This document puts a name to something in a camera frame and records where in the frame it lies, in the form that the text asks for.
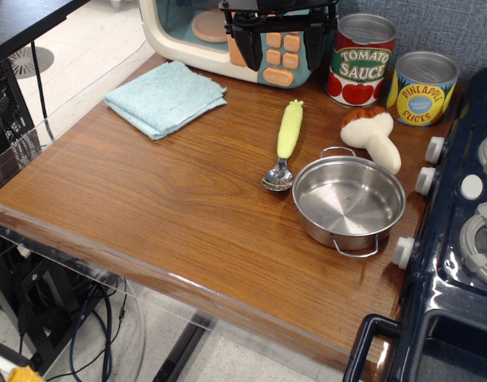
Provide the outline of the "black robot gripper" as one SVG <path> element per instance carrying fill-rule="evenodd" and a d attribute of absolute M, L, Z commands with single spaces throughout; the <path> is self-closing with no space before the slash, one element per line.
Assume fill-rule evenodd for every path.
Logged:
<path fill-rule="evenodd" d="M 310 71 L 319 67 L 324 33 L 334 29 L 337 1 L 221 1 L 225 28 L 235 38 L 246 65 L 258 72 L 263 59 L 260 33 L 304 32 Z"/>

